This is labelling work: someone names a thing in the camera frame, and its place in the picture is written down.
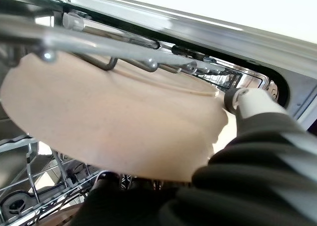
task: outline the metal rack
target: metal rack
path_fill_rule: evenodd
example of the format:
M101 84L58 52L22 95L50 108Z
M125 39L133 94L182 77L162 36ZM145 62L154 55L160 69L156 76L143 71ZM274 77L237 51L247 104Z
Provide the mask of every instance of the metal rack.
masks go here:
M80 196L86 197L87 192L90 190L93 184L89 183L98 175L100 172L99 170L95 172L90 172L88 166L84 163L85 167L87 168L87 175L80 180L73 182L66 174L64 166L66 164L70 164L74 159L70 159L68 161L62 161L58 154L55 151L52 151L53 157L57 161L57 164L48 168L45 168L43 171L32 173L31 172L31 143L36 143L37 140L34 138L23 135L19 136L15 139L11 140L2 140L2 144L0 144L0 149L2 152L4 150L8 151L14 148L28 146L28 152L26 154L26 171L28 174L27 178L21 179L16 182L12 182L11 184L3 187L0 189L0 192L4 192L13 186L17 186L23 182L29 181L32 191L33 191L33 205L27 205L24 202L23 205L17 206L17 209L12 209L13 213L16 216L12 218L5 218L3 214L2 205L0 205L0 225L7 226L7 225L32 225L39 220L51 215L57 211L59 211L64 205L68 204L69 202L73 201L74 199L79 198ZM39 195L38 190L35 187L35 179L42 176L44 173L58 168L61 172L61 181L58 182L55 186L46 190L45 195Z

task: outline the dishwasher rack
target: dishwasher rack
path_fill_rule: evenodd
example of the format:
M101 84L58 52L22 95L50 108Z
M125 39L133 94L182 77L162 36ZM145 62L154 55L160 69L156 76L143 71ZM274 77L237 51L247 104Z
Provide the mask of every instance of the dishwasher rack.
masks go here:
M0 205L0 225L33 225L39 220L51 215L55 212L58 212L63 206L70 202L80 203L81 200L79 197L86 198L87 193L93 186L93 182L100 170L90 172L88 165L83 163L86 167L86 175L82 179L71 179L65 172L65 165L70 164L75 161L74 159L63 160L60 155L52 150L53 158L55 158L57 164L51 167L46 167L43 171L32 173L31 164L36 158L34 156L31 158L31 144L37 143L38 141L32 138L29 135L22 135L14 139L2 140L0 143L0 151L9 151L15 148L28 146L28 152L26 154L26 171L28 177L25 179L12 182L11 184L0 189L0 194L6 190L9 190L13 186L17 186L23 182L29 181L32 186L33 194L28 194L27 192L15 191L13 194L8 194L1 201ZM40 194L35 188L35 178L38 178L45 174L46 172L59 169L61 173L60 181L57 182L55 186L46 189L43 194ZM11 206L6 204L6 201L9 199ZM12 218L7 218L5 211L9 211L12 215L15 215Z

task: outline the beige plate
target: beige plate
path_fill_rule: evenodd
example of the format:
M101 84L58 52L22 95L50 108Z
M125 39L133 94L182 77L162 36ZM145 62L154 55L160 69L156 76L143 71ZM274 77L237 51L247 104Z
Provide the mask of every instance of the beige plate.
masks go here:
M66 53L53 64L30 54L10 70L0 95L21 129L57 151L147 178L190 181L223 127L218 148L235 135L222 95L207 82L123 61L106 72Z

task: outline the metal bar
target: metal bar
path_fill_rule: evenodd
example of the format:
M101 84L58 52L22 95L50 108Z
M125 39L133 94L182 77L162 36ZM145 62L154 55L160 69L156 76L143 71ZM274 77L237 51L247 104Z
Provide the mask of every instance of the metal bar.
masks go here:
M156 64L154 63L154 65L151 65L150 63L146 65L145 63L135 61L135 60L127 60L127 59L122 59L122 60L148 72L155 72L158 69L157 63Z
M65 171L65 169L64 169L64 166L63 166L63 164L62 164L60 158L58 157L57 152L54 151L54 150L52 150L52 154L53 154L53 156L54 156L54 158L55 158L55 160L56 160L56 162L57 162L57 165L58 165L58 167L59 167L59 169L60 169L60 174L61 174L61 176L62 176L63 182L64 182L65 186L68 187L68 184L67 184L67 181L66 181L66 179L67 179L67 173L66 173L66 171Z
M112 38L118 41L124 41L146 48L159 48L159 42L155 40L151 40L137 34L133 34L121 29L117 29L105 24L82 18L75 13L64 13L63 25L66 29L84 31L86 33Z
M111 57L109 63L104 63L103 61L100 61L96 58L94 58L93 56L87 55L87 54L75 54L76 56L80 57L82 60L89 62L90 64L105 70L105 71L110 71L112 69L114 69L115 65L117 64L118 59Z
M1 223L4 223L4 217L2 215L1 207L0 207L0 221Z
M34 184L34 181L33 181L33 177L32 177L32 174L31 174L31 161L30 161L31 154L32 154L31 144L28 145L28 148L29 148L29 152L26 154L26 171L27 171L28 178L29 178L31 187L33 189L33 193L35 195L36 201L39 204L40 203L40 198L39 198L38 193L36 191L36 187L35 187L35 184Z
M0 15L0 41L14 44L33 45L47 50L73 53L107 55L122 59L183 65L196 62L197 69L208 72L219 69L209 63L187 57L172 55L135 44L125 43L92 34L75 32L59 27L45 27Z
M173 68L173 67L166 66L166 65L163 65L163 64L160 64L158 67L163 69L163 70L165 70L165 71L169 71L169 72L175 73L175 74L179 73L182 70L180 67L179 68L177 68L177 67Z
M5 151L15 149L15 148L26 146L31 143L36 143L38 142L38 140L36 140L35 138L29 138L27 135L25 135L25 136L19 136L15 139L4 139L4 140L1 140L0 142L2 142L2 144L0 144L0 153L2 153Z
M89 168L88 168L87 163L84 163L84 164L85 164L85 167L86 167L86 170L87 170L87 174L90 175L90 170L89 170Z

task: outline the dishwasher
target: dishwasher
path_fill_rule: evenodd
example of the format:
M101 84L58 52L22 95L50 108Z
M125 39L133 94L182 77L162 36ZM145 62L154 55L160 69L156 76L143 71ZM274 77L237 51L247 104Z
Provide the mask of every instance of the dishwasher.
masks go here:
M236 137L233 89L308 129L316 51L132 0L0 0L0 225L69 224L103 170L190 187Z

